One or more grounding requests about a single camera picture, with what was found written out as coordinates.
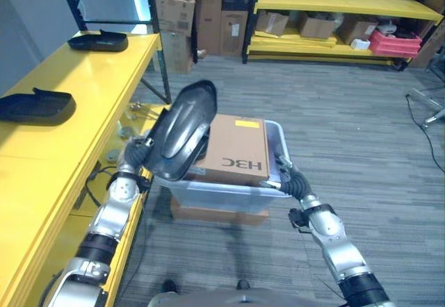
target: gray carpet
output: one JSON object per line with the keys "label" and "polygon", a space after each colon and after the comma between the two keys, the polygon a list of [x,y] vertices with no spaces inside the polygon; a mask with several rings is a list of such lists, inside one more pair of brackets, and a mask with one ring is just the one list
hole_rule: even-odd
{"label": "gray carpet", "polygon": [[[146,77],[161,89],[158,74]],[[351,240],[398,306],[444,306],[444,175],[425,136],[412,123],[405,93],[432,88],[423,70],[329,63],[251,62],[208,57],[188,75],[170,74],[173,97],[207,78],[218,88],[219,112],[279,122],[291,156],[313,189],[344,220]],[[443,101],[444,91],[431,95]],[[144,87],[134,101],[159,102]],[[412,101],[421,121],[432,112]],[[444,163],[444,124],[428,129]],[[296,233],[280,199],[261,226],[174,221],[170,193],[155,184],[123,278],[116,306],[146,306],[165,278],[181,292],[252,286],[298,294],[338,306],[338,287],[312,237]]]}

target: red crate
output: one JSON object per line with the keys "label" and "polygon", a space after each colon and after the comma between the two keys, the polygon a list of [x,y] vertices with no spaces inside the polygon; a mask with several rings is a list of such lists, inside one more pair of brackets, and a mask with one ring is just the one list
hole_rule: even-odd
{"label": "red crate", "polygon": [[371,37],[370,49],[375,55],[394,56],[394,57],[416,57],[422,39],[416,38],[388,38],[379,31],[374,31]]}

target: black tray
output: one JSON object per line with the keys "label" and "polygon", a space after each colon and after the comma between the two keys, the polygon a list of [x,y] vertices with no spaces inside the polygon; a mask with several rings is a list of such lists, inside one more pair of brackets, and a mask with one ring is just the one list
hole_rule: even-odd
{"label": "black tray", "polygon": [[128,47],[127,35],[112,31],[100,31],[100,34],[85,34],[68,41],[71,49],[84,51],[124,51]]}
{"label": "black tray", "polygon": [[76,102],[69,93],[33,88],[35,94],[13,94],[0,99],[0,120],[53,126],[69,119]]}

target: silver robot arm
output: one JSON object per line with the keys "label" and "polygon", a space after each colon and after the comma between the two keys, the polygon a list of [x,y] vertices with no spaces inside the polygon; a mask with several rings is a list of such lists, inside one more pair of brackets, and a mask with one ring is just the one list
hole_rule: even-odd
{"label": "silver robot arm", "polygon": [[329,270],[351,307],[395,307],[364,257],[348,239],[341,219],[329,204],[312,192],[306,178],[284,157],[280,157],[289,181],[269,183],[294,196],[300,210],[291,209],[289,219],[301,233],[311,233],[321,247]]}
{"label": "silver robot arm", "polygon": [[106,283],[110,274],[110,264],[131,207],[140,193],[149,188],[149,181],[138,175],[142,162],[134,160],[134,156],[125,155],[136,145],[139,151],[147,152],[152,142],[144,137],[135,137],[127,143],[120,155],[118,172],[108,182],[107,202],[97,210],[75,257],[49,291],[43,306],[105,306],[108,293],[102,290],[101,285]]}

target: shoe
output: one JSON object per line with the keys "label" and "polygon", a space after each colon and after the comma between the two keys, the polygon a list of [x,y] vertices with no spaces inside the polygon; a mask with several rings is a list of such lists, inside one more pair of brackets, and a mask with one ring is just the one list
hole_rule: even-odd
{"label": "shoe", "polygon": [[238,282],[238,285],[236,286],[237,290],[249,290],[250,284],[248,281],[241,280]]}
{"label": "shoe", "polygon": [[176,292],[178,293],[178,289],[176,286],[176,283],[174,281],[172,281],[171,279],[166,279],[163,283],[162,283],[162,293],[165,292]]}

